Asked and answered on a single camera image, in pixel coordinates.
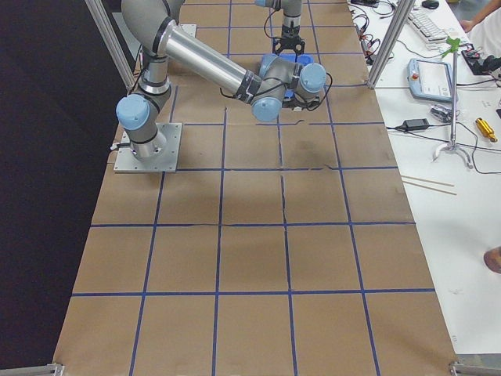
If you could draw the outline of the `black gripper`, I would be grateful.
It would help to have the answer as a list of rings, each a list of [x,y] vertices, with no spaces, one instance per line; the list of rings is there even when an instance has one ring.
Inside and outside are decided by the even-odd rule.
[[[272,52],[281,53],[284,50],[292,50],[295,53],[305,51],[305,41],[300,36],[274,37],[272,39]]]

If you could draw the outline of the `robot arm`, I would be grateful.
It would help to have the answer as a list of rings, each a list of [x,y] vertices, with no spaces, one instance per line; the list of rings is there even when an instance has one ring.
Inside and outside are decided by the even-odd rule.
[[[255,0],[254,4],[273,10],[263,25],[265,35],[272,40],[272,52],[279,56],[282,51],[289,50],[293,51],[296,56],[302,55],[305,51],[305,41],[300,36],[302,1]],[[266,24],[271,16],[279,11],[283,12],[281,35],[273,37],[268,33]]]
[[[327,73],[318,63],[280,56],[274,47],[254,73],[186,33],[179,23],[181,1],[123,1],[124,22],[141,45],[138,84],[116,107],[129,138],[132,158],[155,162],[168,152],[169,140],[156,119],[171,95],[168,61],[174,60],[249,104],[260,122],[274,121],[283,108],[314,111]]]

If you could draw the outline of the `person hand at edge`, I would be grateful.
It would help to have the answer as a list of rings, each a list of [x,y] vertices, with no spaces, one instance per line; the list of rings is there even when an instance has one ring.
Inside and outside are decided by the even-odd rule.
[[[485,265],[494,273],[501,273],[501,248],[493,248],[484,253]]]

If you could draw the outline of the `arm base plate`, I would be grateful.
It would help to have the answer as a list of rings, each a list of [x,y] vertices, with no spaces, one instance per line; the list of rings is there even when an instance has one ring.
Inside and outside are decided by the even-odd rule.
[[[157,135],[149,143],[132,143],[122,132],[114,162],[116,173],[175,173],[178,166],[182,123],[157,123]]]

